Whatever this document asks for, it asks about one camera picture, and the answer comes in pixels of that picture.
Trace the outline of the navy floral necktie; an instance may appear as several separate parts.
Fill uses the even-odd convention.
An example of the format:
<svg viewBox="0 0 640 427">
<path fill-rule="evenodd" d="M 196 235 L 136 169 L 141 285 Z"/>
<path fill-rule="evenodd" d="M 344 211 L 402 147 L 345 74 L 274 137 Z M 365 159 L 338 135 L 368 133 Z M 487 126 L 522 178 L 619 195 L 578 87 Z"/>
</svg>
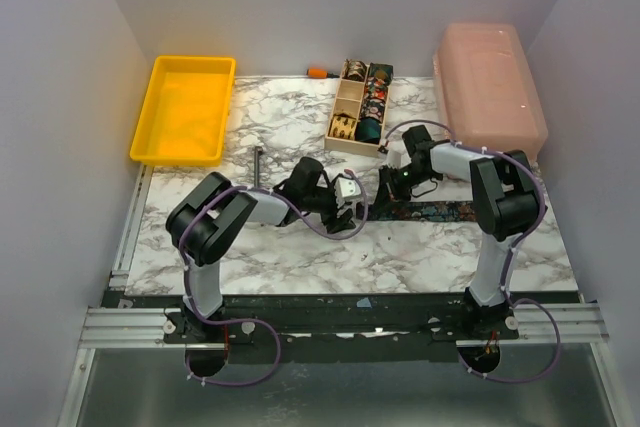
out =
<svg viewBox="0 0 640 427">
<path fill-rule="evenodd" d="M 418 222 L 475 222 L 471 201 L 394 202 L 385 208 L 369 206 L 369 222 L 418 221 Z"/>
</svg>

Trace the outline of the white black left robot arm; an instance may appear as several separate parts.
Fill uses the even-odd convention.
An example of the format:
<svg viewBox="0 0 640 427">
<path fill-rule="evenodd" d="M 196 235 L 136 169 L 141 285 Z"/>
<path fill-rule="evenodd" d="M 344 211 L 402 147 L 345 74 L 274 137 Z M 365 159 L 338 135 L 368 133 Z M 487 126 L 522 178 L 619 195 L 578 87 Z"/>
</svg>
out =
<svg viewBox="0 0 640 427">
<path fill-rule="evenodd" d="M 354 203 L 366 201 L 351 170 L 330 178 L 323 164 L 301 158 L 291 174 L 271 189 L 234 185 L 208 174 L 169 214 L 165 229 L 183 262 L 183 302 L 192 312 L 187 329 L 201 342 L 214 340 L 222 327 L 220 263 L 247 223 L 287 227 L 303 222 L 329 240 L 354 237 Z"/>
</svg>

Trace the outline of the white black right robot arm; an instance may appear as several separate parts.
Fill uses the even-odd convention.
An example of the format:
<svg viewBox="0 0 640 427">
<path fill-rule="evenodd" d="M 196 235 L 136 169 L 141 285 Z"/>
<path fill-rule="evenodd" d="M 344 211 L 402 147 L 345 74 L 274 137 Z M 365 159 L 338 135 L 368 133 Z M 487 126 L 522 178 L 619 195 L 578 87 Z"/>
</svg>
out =
<svg viewBox="0 0 640 427">
<path fill-rule="evenodd" d="M 502 153 L 454 140 L 436 141 L 423 125 L 409 128 L 402 139 L 409 163 L 381 167 L 375 200 L 360 211 L 370 221 L 382 220 L 408 207 L 415 197 L 412 190 L 426 181 L 451 177 L 470 183 L 471 209 L 483 235 L 459 318 L 467 336 L 483 338 L 496 327 L 495 315 L 508 310 L 508 285 L 517 249 L 546 213 L 540 183 L 521 150 Z"/>
</svg>

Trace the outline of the metal rod tool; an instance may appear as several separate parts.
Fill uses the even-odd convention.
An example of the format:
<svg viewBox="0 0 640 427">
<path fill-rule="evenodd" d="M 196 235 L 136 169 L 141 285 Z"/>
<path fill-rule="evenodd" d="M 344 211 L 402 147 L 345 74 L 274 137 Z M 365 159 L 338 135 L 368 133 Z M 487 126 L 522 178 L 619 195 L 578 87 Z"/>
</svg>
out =
<svg viewBox="0 0 640 427">
<path fill-rule="evenodd" d="M 263 148 L 256 146 L 253 151 L 254 171 L 253 171 L 253 186 L 258 188 L 260 186 L 260 160 L 263 155 Z"/>
</svg>

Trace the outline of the wooden compartment organizer box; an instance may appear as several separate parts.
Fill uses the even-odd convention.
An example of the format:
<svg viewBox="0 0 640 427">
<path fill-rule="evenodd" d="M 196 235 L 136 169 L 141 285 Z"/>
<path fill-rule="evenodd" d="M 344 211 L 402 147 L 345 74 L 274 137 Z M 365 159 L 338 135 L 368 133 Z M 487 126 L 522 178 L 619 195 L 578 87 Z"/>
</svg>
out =
<svg viewBox="0 0 640 427">
<path fill-rule="evenodd" d="M 378 144 L 362 143 L 362 142 L 357 142 L 356 140 L 350 141 L 350 140 L 336 139 L 328 136 L 331 118 L 335 114 L 344 113 L 356 118 L 358 122 L 361 120 L 360 112 L 361 112 L 361 106 L 362 106 L 363 100 L 366 99 L 364 97 L 364 93 L 365 93 L 366 80 L 369 78 L 368 70 L 369 70 L 370 63 L 366 63 L 362 61 L 368 67 L 367 73 L 366 73 L 366 79 L 364 82 L 355 82 L 355 81 L 346 80 L 342 78 L 343 69 L 345 67 L 345 63 L 347 60 L 348 59 L 344 61 L 342 70 L 340 72 L 340 77 L 338 78 L 337 93 L 335 95 L 331 113 L 329 114 L 328 126 L 324 135 L 324 148 L 329 151 L 337 151 L 337 152 L 343 152 L 343 153 L 348 153 L 353 155 L 361 155 L 361 156 L 376 158 L 378 156 L 378 148 L 381 145 L 385 145 L 385 141 L 383 140 L 383 134 L 385 133 L 386 117 L 391 104 L 390 92 L 391 92 L 392 82 L 389 84 L 388 98 L 385 100 L 386 109 L 385 109 L 384 119 L 381 122 L 381 128 L 382 128 L 381 139 Z"/>
</svg>

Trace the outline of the yellow beetle print rolled tie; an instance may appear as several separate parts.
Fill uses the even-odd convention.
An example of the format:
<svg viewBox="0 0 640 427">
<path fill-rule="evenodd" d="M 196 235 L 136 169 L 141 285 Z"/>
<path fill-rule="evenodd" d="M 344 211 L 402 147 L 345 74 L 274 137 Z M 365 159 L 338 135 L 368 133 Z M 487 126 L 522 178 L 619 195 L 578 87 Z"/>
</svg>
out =
<svg viewBox="0 0 640 427">
<path fill-rule="evenodd" d="M 331 118 L 328 136 L 336 139 L 355 140 L 358 120 L 350 115 L 341 113 Z"/>
</svg>

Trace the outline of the dark rose print rolled tie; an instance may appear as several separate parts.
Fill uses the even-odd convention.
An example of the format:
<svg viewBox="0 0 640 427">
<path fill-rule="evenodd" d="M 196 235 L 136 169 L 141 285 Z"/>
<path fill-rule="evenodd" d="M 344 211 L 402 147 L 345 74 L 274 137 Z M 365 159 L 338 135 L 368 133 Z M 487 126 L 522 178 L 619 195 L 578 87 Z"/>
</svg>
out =
<svg viewBox="0 0 640 427">
<path fill-rule="evenodd" d="M 384 119 L 385 109 L 386 109 L 386 101 L 384 99 L 380 99 L 380 98 L 364 99 L 361 106 L 360 118 L 361 119 L 369 118 L 369 119 L 375 120 L 378 123 L 381 123 L 382 120 Z"/>
</svg>

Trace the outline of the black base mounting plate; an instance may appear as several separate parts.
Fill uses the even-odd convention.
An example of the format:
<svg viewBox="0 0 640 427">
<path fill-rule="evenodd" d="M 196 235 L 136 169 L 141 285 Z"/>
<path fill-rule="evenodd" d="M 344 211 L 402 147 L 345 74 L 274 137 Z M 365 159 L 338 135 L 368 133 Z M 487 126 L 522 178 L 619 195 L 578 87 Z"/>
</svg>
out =
<svg viewBox="0 0 640 427">
<path fill-rule="evenodd" d="M 165 313 L 164 341 L 198 361 L 236 364 L 454 362 L 458 342 L 495 347 L 518 337 L 514 313 L 480 314 L 463 294 L 228 295 L 209 323 Z"/>
</svg>

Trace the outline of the red floral rolled tie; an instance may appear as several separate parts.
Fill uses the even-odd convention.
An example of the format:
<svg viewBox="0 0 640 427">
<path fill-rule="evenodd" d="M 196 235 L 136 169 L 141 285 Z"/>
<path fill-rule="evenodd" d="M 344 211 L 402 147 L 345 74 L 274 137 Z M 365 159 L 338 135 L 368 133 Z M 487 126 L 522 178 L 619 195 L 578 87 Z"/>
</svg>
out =
<svg viewBox="0 0 640 427">
<path fill-rule="evenodd" d="M 366 80 L 364 97 L 385 101 L 388 98 L 389 83 L 377 77 L 369 77 Z"/>
</svg>

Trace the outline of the green yellow rolled tie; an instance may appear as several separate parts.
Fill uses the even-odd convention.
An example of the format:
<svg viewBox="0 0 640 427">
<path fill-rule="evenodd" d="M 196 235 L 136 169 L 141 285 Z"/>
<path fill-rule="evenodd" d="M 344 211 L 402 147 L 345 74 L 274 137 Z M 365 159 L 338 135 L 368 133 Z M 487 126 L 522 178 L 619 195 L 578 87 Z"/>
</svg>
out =
<svg viewBox="0 0 640 427">
<path fill-rule="evenodd" d="M 370 63 L 368 77 L 390 84 L 394 77 L 394 67 L 390 64 Z"/>
</svg>

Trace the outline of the cream brown rolled tie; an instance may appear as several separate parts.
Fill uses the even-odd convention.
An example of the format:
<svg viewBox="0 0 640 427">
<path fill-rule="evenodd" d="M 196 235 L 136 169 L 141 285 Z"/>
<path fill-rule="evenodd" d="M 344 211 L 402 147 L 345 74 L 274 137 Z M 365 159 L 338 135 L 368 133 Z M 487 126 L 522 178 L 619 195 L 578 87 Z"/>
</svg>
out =
<svg viewBox="0 0 640 427">
<path fill-rule="evenodd" d="M 364 82 L 366 79 L 367 65 L 359 60 L 348 59 L 343 69 L 342 78 L 355 82 Z"/>
</svg>

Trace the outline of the pink plastic storage box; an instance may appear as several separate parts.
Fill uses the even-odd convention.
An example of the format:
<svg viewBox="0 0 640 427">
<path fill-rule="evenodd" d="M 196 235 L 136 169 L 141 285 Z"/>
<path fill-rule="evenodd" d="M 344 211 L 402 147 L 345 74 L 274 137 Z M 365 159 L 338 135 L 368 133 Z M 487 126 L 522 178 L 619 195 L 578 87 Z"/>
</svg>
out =
<svg viewBox="0 0 640 427">
<path fill-rule="evenodd" d="M 537 160 L 548 129 L 514 26 L 450 24 L 433 67 L 439 116 L 456 140 Z"/>
</svg>

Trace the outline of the yellow plastic tray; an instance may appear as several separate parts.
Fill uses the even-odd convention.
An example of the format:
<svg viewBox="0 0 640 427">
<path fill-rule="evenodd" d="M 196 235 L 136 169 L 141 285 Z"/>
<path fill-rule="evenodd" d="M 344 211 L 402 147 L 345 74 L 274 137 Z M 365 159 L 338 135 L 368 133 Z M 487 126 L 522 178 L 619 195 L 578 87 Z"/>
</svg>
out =
<svg viewBox="0 0 640 427">
<path fill-rule="evenodd" d="M 219 165 L 235 73 L 230 57 L 157 57 L 130 158 L 149 166 Z"/>
</svg>

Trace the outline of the orange handled screwdriver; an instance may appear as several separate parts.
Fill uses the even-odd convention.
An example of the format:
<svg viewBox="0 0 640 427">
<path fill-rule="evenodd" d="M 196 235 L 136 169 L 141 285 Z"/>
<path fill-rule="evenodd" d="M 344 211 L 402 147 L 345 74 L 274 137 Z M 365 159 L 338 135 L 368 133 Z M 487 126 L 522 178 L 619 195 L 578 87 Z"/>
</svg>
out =
<svg viewBox="0 0 640 427">
<path fill-rule="evenodd" d="M 312 79 L 338 79 L 340 77 L 337 73 L 315 67 L 308 68 L 306 75 Z"/>
</svg>

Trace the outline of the aluminium extrusion rail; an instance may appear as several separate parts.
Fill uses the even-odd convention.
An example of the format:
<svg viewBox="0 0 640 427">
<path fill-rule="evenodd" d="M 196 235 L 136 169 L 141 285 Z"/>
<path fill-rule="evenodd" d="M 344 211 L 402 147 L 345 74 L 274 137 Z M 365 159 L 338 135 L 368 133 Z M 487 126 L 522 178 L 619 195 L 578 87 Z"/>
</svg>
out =
<svg viewBox="0 0 640 427">
<path fill-rule="evenodd" d="M 501 346 L 553 344 L 557 337 L 552 322 L 560 332 L 564 344 L 592 344 L 609 340 L 604 318 L 596 303 L 547 304 L 544 314 L 533 305 L 521 305 L 514 313 L 518 337 L 501 339 Z M 141 309 L 89 309 L 81 330 L 79 347 L 82 349 L 197 349 L 220 350 L 220 342 L 190 341 L 184 334 L 176 343 L 165 341 L 169 330 L 166 316 L 175 310 Z"/>
</svg>

